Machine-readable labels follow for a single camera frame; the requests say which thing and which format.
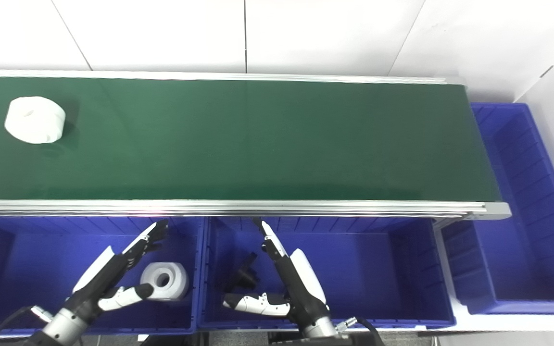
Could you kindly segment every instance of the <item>tile grout line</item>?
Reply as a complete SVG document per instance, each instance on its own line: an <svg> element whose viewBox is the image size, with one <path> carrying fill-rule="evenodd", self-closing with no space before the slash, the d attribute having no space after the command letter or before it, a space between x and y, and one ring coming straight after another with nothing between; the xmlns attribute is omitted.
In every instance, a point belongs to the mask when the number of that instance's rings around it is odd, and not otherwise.
<svg viewBox="0 0 554 346"><path fill-rule="evenodd" d="M74 38L74 35L72 35L72 31L68 27L68 23L65 22L65 19L63 19L63 16L61 15L61 12L59 12L59 9L57 8L57 5L55 5L54 0L50 0L53 7L55 7L55 11L57 11L57 14L59 15L59 18L61 18L61 21L63 22L63 25L65 26L65 29L68 30L68 34L70 34L70 37L72 37L72 41L74 41L74 44L76 45L76 48L78 48L78 51L83 56L83 59L85 63L87 64L88 68L93 71L93 67L91 67L91 64L88 63L87 57L84 55L83 50L81 49L81 46L78 45L78 42L76 41L76 38Z"/></svg>
<svg viewBox="0 0 554 346"><path fill-rule="evenodd" d="M407 38L409 37L409 34L412 32L412 29L414 28L414 25L416 24L416 21L418 20L418 16L420 16L420 13L422 12L422 9L425 7L425 4L427 3L427 0L424 0L422 2L422 5L420 5L420 10L418 10L418 13L416 13L416 18L414 18L414 21L412 22L412 26L409 27L409 31L407 31L407 35L403 39L403 43L401 44L399 51L396 53L396 56L394 57L393 63L389 68L389 72L386 74L387 76L390 75L392 72L392 69L394 67L394 64L396 63L396 60L399 58L399 55L401 54L401 51L403 50L403 47L405 46L405 42L407 41Z"/></svg>

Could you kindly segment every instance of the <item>robotic arm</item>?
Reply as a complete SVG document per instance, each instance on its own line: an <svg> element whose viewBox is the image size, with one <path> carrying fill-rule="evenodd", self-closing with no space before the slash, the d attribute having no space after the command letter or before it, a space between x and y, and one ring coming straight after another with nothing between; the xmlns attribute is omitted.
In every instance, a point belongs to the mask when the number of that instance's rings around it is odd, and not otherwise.
<svg viewBox="0 0 554 346"><path fill-rule="evenodd" d="M286 286L288 299L267 293L257 296L228 293L224 306L260 315L288 317L308 338L336 336L337 329L330 319L324 291L303 251L296 249L288 256L271 226L259 218L253 218L253 223L264 236L262 250L273 261Z"/></svg>
<svg viewBox="0 0 554 346"><path fill-rule="evenodd" d="M116 285L142 256L160 248L156 242L165 238L167 226L167 220L150 225L121 254L115 254L108 246L81 276L57 315L52 319L48 315L41 317L50 321L25 345L72 346L102 312L120 309L151 296L153 287L150 284L119 288Z"/></svg>

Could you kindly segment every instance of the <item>black cable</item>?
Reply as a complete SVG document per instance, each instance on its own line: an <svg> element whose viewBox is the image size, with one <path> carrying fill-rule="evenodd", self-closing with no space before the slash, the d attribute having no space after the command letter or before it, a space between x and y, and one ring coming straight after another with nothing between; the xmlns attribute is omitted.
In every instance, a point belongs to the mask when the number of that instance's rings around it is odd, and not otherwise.
<svg viewBox="0 0 554 346"><path fill-rule="evenodd" d="M384 342L382 341L382 338L380 337L380 333L378 333L378 330L370 324L367 320L361 317L355 317L356 320L362 324L363 326L367 327L369 331L371 332L371 335L373 335L373 339L376 341L376 346L386 346Z"/></svg>
<svg viewBox="0 0 554 346"><path fill-rule="evenodd" d="M10 324L13 320L16 320L18 317L20 317L20 315L26 313L27 311L31 310L33 306L30 306L30 307L22 307L16 311L14 311L13 314L11 314L10 316L8 316L1 324L0 324L0 333L2 330L4 330L4 328L6 328L6 326L8 324Z"/></svg>

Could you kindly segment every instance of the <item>black object in bin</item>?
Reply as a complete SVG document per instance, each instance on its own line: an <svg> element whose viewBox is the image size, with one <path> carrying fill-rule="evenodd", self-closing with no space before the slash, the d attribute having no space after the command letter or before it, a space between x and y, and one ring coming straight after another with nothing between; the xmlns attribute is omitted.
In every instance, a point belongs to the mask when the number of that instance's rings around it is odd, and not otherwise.
<svg viewBox="0 0 554 346"><path fill-rule="evenodd" d="M255 270L251 268L251 265L256 258L258 258L258 254L255 252L252 252L249 256L247 256L237 271L232 274L232 277L230 278L228 284L226 284L226 287L224 287L225 293L232 292L235 287L255 289L255 285L258 284L260 279L258 278Z"/></svg>

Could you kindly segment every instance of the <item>white tiled wall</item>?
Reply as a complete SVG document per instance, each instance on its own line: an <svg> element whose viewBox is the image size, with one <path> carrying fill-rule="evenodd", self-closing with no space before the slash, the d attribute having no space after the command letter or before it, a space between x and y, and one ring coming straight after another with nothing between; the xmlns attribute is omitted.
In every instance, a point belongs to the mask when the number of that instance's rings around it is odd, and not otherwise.
<svg viewBox="0 0 554 346"><path fill-rule="evenodd" d="M82 70L85 59L94 70L459 76L471 100L513 101L554 64L554 1L0 0L0 68Z"/></svg>
<svg viewBox="0 0 554 346"><path fill-rule="evenodd" d="M249 0L249 72L387 76L423 2Z"/></svg>
<svg viewBox="0 0 554 346"><path fill-rule="evenodd" d="M88 70L50 0L0 0L0 68Z"/></svg>
<svg viewBox="0 0 554 346"><path fill-rule="evenodd" d="M94 70L245 72L240 0L53 0Z"/></svg>

